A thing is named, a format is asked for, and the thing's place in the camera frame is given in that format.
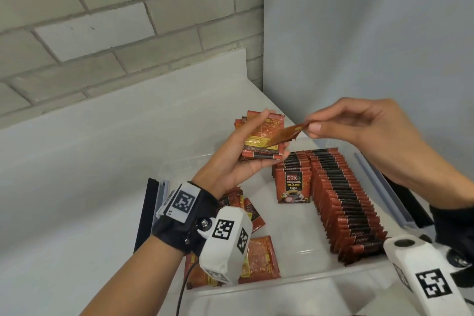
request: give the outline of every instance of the forearm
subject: forearm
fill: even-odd
[[[156,316],[183,256],[149,237],[80,315]]]
[[[419,162],[422,172],[410,181],[411,190],[440,209],[474,206],[474,183],[439,154],[431,149]]]

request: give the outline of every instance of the wrist-mounted device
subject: wrist-mounted device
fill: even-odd
[[[200,256],[206,242],[199,232],[211,227],[217,215],[217,199],[192,182],[181,184],[157,212],[152,235],[184,253]]]

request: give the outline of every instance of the person's left hand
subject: person's left hand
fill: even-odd
[[[281,160],[267,158],[239,161],[246,138],[263,124],[270,112],[274,113],[275,111],[265,109],[260,115],[249,119],[230,134],[210,160],[193,177],[193,183],[213,194],[216,199],[220,199],[226,191],[244,182],[261,169],[280,162]],[[288,145],[289,143],[285,144],[283,160],[290,154],[286,149]]]

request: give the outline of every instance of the black sleeve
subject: black sleeve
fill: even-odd
[[[474,263],[474,207],[441,210],[430,206],[435,222],[436,242],[464,254]]]

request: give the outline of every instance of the black cable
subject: black cable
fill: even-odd
[[[188,277],[191,271],[193,271],[194,266],[196,266],[198,263],[199,263],[199,259],[197,259],[196,262],[194,262],[193,265],[191,265],[191,267],[188,270],[188,273],[186,274],[186,277],[184,278],[184,281],[182,282],[181,292],[179,293],[178,306],[176,307],[176,316],[179,316],[179,309],[181,307],[181,299],[184,293],[184,287],[186,286],[186,281],[188,280]]]

